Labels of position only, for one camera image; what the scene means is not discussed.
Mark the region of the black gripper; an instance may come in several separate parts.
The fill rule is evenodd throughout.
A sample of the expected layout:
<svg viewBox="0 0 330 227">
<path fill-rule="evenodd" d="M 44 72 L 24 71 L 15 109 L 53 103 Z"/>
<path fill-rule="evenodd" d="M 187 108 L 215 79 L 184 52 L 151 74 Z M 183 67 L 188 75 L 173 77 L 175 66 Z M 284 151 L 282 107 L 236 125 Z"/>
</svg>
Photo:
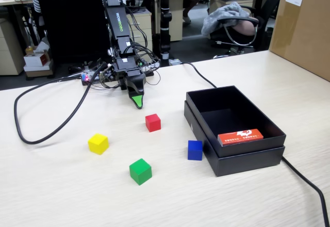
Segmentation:
<svg viewBox="0 0 330 227">
<path fill-rule="evenodd" d="M 139 67 L 136 65 L 113 65 L 112 80 L 124 80 L 129 98 L 138 109 L 142 109 L 146 76 Z"/>
</svg>

